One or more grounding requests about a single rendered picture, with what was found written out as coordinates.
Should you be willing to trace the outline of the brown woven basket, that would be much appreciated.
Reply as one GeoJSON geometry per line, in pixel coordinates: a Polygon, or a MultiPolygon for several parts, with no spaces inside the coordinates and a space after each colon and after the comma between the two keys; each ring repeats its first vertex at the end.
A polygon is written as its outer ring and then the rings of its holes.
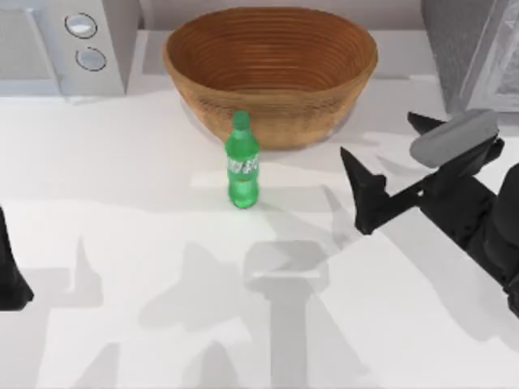
{"type": "Polygon", "coordinates": [[[244,110],[267,150],[324,139],[351,111],[377,66],[362,26],[296,6],[240,6],[210,12],[167,37],[163,61],[194,116],[226,140],[244,110]]]}

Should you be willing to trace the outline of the pale grey rounded box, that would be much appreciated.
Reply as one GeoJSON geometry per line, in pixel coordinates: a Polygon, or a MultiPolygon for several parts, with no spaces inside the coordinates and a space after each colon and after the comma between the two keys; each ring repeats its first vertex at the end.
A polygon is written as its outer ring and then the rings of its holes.
{"type": "Polygon", "coordinates": [[[435,169],[461,156],[499,133],[498,114],[492,109],[469,109],[427,133],[419,133],[410,155],[435,169]]]}

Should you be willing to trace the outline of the small white microwave knob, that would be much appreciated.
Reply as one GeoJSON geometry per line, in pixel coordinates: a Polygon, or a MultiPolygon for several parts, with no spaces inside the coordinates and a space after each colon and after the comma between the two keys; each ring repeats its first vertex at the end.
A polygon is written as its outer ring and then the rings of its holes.
{"type": "Polygon", "coordinates": [[[79,49],[75,52],[76,63],[86,71],[102,71],[107,65],[106,56],[93,47],[79,49]]]}

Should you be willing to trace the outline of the pale microwave oven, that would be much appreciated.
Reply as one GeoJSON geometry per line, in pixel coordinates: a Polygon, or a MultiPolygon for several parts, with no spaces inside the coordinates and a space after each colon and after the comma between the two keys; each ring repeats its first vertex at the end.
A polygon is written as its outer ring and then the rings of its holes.
{"type": "Polygon", "coordinates": [[[0,0],[0,96],[125,95],[142,22],[139,0],[0,0]],[[92,38],[66,30],[78,13],[96,20],[92,38]],[[106,56],[102,71],[76,63],[87,47],[106,56]]]}

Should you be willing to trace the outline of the large white microwave knob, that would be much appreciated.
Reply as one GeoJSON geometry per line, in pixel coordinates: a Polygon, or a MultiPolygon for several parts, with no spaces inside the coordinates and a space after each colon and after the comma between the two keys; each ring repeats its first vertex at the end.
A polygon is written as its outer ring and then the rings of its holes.
{"type": "Polygon", "coordinates": [[[97,33],[96,20],[85,13],[68,15],[64,20],[66,30],[79,39],[90,39],[97,33]]]}

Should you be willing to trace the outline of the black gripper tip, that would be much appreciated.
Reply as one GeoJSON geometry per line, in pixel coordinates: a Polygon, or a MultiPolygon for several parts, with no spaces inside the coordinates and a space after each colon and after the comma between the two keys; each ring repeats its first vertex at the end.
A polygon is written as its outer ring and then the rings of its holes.
{"type": "Polygon", "coordinates": [[[0,311],[21,311],[33,298],[34,292],[16,264],[0,207],[0,311]]]}

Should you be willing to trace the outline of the green bottle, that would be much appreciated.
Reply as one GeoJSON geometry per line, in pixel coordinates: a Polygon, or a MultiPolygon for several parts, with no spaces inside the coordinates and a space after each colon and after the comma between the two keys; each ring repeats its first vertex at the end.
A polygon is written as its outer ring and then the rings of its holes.
{"type": "Polygon", "coordinates": [[[259,198],[260,146],[252,134],[250,116],[244,110],[232,117],[232,131],[225,141],[228,196],[241,209],[252,207],[259,198]]]}

